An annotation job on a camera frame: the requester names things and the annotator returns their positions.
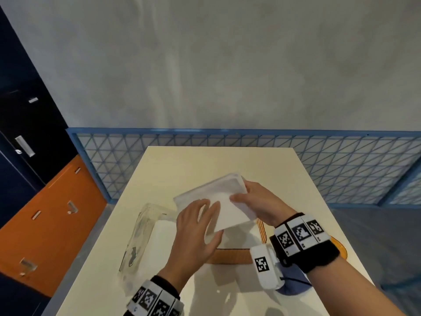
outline concrete wall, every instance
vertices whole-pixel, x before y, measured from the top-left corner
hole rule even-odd
[[[420,0],[0,0],[71,127],[421,130]]]

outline orange cabinet door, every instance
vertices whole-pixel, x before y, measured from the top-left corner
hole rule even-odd
[[[105,206],[78,155],[0,229],[0,271],[51,297]]]

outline forearm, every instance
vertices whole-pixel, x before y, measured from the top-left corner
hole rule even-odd
[[[373,284],[341,257],[318,266],[308,279],[332,316],[404,316]]]

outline person's right hand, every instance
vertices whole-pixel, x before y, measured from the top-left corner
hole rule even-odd
[[[266,224],[277,227],[297,213],[259,183],[244,180],[244,184],[248,193],[234,194],[229,199],[232,202],[246,204]]]

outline white device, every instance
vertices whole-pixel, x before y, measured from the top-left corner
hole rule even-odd
[[[285,281],[281,280],[283,274],[277,264],[275,250],[271,244],[261,244],[250,248],[254,268],[263,289],[277,290],[284,286]]]

